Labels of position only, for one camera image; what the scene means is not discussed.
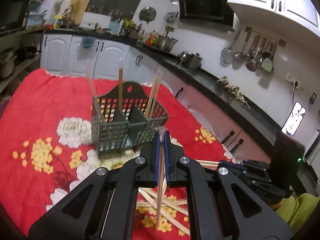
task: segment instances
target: green plastic basket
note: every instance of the green plastic basket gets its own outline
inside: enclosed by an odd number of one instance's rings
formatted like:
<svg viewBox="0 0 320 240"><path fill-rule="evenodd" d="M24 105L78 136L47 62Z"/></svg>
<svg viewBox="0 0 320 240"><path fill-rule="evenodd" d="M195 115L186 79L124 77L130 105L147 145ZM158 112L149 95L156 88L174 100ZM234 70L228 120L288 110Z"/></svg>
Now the green plastic basket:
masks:
<svg viewBox="0 0 320 240"><path fill-rule="evenodd" d="M169 117L156 101L150 118L145 118L148 97L136 82L123 83L122 112L117 98L118 86L99 96L97 102L93 100L92 140L99 158L151 143L155 135L153 128L163 126Z"/></svg>

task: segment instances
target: red bedspread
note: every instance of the red bedspread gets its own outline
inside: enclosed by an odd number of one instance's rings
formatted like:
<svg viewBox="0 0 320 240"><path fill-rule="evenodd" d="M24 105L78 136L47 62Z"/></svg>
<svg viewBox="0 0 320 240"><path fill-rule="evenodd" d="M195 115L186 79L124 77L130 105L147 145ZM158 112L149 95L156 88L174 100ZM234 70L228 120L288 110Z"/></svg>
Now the red bedspread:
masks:
<svg viewBox="0 0 320 240"><path fill-rule="evenodd" d="M117 81L109 80L93 83L98 95L117 85ZM144 90L149 94L151 88ZM159 89L158 100L169 113L166 126L172 141L183 145L186 156L226 159L222 145L200 129L164 86ZM137 155L128 151L97 159L90 145L91 106L86 78L51 76L38 69L22 82L0 119L0 201L25 235L32 223L97 167L117 168ZM185 191L167 189L166 195L182 199ZM188 228L185 215L171 215ZM155 230L154 217L153 210L137 210L134 239L188 238L166 221L160 231Z"/></svg>

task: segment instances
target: cutting board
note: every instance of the cutting board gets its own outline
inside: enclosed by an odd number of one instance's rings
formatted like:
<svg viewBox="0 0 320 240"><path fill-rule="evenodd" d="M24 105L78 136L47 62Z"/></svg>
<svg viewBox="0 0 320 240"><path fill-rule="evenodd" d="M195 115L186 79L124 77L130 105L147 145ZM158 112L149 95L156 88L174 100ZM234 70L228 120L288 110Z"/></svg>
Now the cutting board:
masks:
<svg viewBox="0 0 320 240"><path fill-rule="evenodd" d="M85 9L90 0L71 0L69 6L73 5L71 19L75 21L75 25L80 25Z"/></svg>

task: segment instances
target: wall outlet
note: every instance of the wall outlet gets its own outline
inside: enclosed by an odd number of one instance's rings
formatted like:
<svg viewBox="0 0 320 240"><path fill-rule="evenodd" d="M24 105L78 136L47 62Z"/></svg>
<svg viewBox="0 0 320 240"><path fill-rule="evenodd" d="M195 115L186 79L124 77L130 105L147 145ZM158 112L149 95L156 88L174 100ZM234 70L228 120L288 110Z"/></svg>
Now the wall outlet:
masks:
<svg viewBox="0 0 320 240"><path fill-rule="evenodd" d="M287 82L289 82L291 85L293 85L294 82L294 76L292 76L289 72L286 74L284 80L286 80ZM299 80L296 79L296 81L298 82L298 85L296 86L296 89L300 88L301 82Z"/></svg>

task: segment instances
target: phone screen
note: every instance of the phone screen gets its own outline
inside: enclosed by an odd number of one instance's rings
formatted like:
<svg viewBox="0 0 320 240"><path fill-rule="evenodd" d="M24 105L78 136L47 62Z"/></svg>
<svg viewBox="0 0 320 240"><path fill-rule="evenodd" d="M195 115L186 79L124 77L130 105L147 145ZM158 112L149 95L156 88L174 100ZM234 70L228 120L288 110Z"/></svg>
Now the phone screen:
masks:
<svg viewBox="0 0 320 240"><path fill-rule="evenodd" d="M291 114L282 127L282 132L292 137L298 129L305 113L306 109L299 102L296 102L291 111Z"/></svg>

